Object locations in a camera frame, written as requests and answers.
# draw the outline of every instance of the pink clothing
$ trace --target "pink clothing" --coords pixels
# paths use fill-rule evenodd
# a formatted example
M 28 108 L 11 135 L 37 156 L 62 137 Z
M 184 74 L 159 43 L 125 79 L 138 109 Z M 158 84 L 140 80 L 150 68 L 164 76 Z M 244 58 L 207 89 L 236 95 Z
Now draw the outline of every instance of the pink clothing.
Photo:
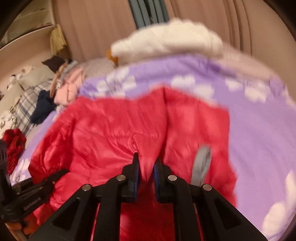
M 85 80 L 85 72 L 82 67 L 77 67 L 71 70 L 64 79 L 64 83 L 57 90 L 54 102 L 57 105 L 69 105 L 77 96 L 78 89 L 82 86 Z

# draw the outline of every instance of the pillow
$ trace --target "pillow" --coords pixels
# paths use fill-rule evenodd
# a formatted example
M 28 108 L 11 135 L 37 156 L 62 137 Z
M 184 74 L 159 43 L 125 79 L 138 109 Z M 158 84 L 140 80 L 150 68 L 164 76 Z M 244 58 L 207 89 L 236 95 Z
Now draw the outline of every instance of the pillow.
M 15 84 L 0 101 L 0 115 L 6 110 L 9 111 L 13 105 L 14 100 L 23 94 L 24 90 L 22 87 L 18 83 Z
M 61 57 L 59 56 L 53 56 L 52 58 L 42 62 L 44 65 L 47 65 L 52 72 L 57 72 L 60 68 L 60 66 L 65 62 Z
M 53 76 L 54 72 L 52 72 L 46 65 L 43 65 L 42 67 L 35 68 L 28 74 L 25 74 L 19 82 L 23 89 L 27 90 L 30 86 L 39 85 Z
M 31 115 L 36 109 L 38 96 L 41 90 L 50 90 L 51 81 L 44 81 L 38 86 L 31 86 L 20 98 L 16 108 L 16 128 L 19 128 L 24 136 L 27 136 L 35 124 L 30 122 Z

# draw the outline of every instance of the red puffer jacket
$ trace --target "red puffer jacket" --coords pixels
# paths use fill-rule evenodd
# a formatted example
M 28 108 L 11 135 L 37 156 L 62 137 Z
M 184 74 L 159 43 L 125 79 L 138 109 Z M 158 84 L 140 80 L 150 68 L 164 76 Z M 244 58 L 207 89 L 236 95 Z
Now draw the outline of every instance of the red puffer jacket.
M 235 174 L 228 162 L 227 111 L 171 89 L 139 100 L 79 98 L 50 128 L 33 154 L 35 183 L 65 168 L 50 203 L 35 211 L 42 223 L 85 183 L 106 183 L 139 152 L 141 182 L 136 204 L 123 204 L 120 240 L 174 240 L 173 210 L 156 202 L 152 170 L 160 155 L 172 172 L 191 180 L 197 149 L 208 144 L 212 160 L 205 182 L 235 205 Z

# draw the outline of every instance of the gray cloth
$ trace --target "gray cloth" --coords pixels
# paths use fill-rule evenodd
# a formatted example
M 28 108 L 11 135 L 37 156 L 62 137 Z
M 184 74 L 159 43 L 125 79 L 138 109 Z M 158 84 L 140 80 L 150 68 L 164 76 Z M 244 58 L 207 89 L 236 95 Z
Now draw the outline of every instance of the gray cloth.
M 192 168 L 191 183 L 195 186 L 201 186 L 204 182 L 207 171 L 211 163 L 211 149 L 209 146 L 201 146 L 196 153 Z

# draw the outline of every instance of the beige pillow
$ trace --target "beige pillow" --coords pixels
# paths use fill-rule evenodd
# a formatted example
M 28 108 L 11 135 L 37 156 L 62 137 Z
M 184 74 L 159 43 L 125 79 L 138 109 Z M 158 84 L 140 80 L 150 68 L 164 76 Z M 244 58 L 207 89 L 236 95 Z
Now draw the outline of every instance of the beige pillow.
M 0 115 L 6 110 L 9 111 L 13 101 L 17 97 L 23 95 L 24 92 L 25 91 L 18 83 L 16 83 L 9 91 L 7 91 L 2 100 L 0 100 Z
M 26 90 L 30 86 L 39 85 L 53 76 L 54 72 L 52 72 L 48 66 L 43 65 L 42 67 L 33 69 L 30 73 L 25 74 L 19 82 L 23 89 Z

